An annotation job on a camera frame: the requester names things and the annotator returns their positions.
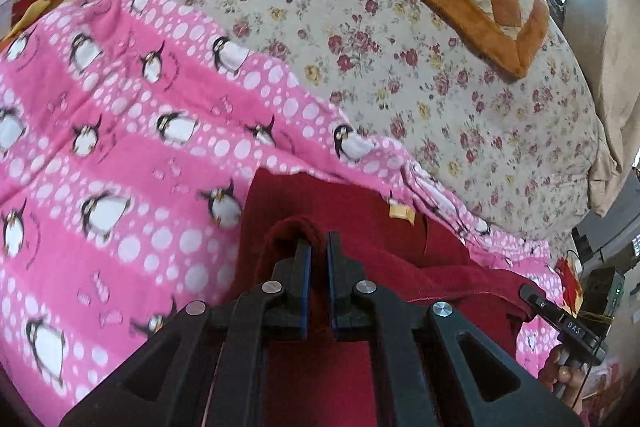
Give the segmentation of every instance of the pink penguin blanket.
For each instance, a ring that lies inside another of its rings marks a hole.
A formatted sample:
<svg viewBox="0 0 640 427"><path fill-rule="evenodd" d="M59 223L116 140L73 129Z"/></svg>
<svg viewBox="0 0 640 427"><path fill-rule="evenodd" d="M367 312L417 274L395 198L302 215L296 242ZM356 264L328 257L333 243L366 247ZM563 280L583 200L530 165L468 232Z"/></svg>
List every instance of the pink penguin blanket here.
<svg viewBox="0 0 640 427"><path fill-rule="evenodd" d="M44 425L189 301L220 302L260 166L377 190L561 299L546 242L474 217L283 62L173 0L78 0L0 57L0 363ZM518 361L537 375L555 337L525 325Z"/></svg>

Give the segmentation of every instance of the yellow clothing tag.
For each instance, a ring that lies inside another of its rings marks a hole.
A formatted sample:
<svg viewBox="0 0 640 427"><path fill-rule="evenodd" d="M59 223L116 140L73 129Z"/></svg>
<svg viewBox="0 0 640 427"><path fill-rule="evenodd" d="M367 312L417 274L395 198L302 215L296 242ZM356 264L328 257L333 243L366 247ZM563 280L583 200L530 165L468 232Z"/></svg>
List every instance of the yellow clothing tag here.
<svg viewBox="0 0 640 427"><path fill-rule="evenodd" d="M393 219L404 219L414 225L415 210L405 204L392 204L389 206L389 217Z"/></svg>

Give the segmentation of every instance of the silver screw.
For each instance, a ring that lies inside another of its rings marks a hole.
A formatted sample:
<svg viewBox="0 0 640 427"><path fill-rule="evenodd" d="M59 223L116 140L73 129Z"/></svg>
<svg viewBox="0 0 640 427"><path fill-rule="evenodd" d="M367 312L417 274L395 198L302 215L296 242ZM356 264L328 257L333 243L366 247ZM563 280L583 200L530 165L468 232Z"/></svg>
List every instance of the silver screw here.
<svg viewBox="0 0 640 427"><path fill-rule="evenodd" d="M359 281L356 283L356 290L358 290L360 293L373 293L374 291L376 291L376 283L374 283L373 281L367 281L366 279L364 281Z"/></svg>
<svg viewBox="0 0 640 427"><path fill-rule="evenodd" d="M433 305L433 313L438 317L449 317L453 313L453 308L448 302L440 301Z"/></svg>
<svg viewBox="0 0 640 427"><path fill-rule="evenodd" d="M267 281L262 284L262 291L265 293L278 293L280 290L282 290L282 284L278 281Z"/></svg>
<svg viewBox="0 0 640 427"><path fill-rule="evenodd" d="M202 315L206 309L207 305L202 301L191 301L186 307L187 313L190 315Z"/></svg>

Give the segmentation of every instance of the red garment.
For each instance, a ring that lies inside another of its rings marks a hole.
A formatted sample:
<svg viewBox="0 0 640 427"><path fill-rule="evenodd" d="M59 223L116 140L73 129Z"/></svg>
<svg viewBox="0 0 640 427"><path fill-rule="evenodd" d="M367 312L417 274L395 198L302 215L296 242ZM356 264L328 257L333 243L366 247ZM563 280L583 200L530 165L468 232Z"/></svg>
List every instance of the red garment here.
<svg viewBox="0 0 640 427"><path fill-rule="evenodd" d="M406 301L446 299L512 357L522 322L533 317L519 297L528 279L478 266L439 223L416 216L412 226L389 217L377 192L323 182L308 174L259 169L242 213L236 297L268 280L273 265L292 257L297 240L312 244L311 334L305 343L270 346L265 425L371 427L376 424L366 343L336 343L328 326L326 235L340 232L346 256L367 278Z"/></svg>

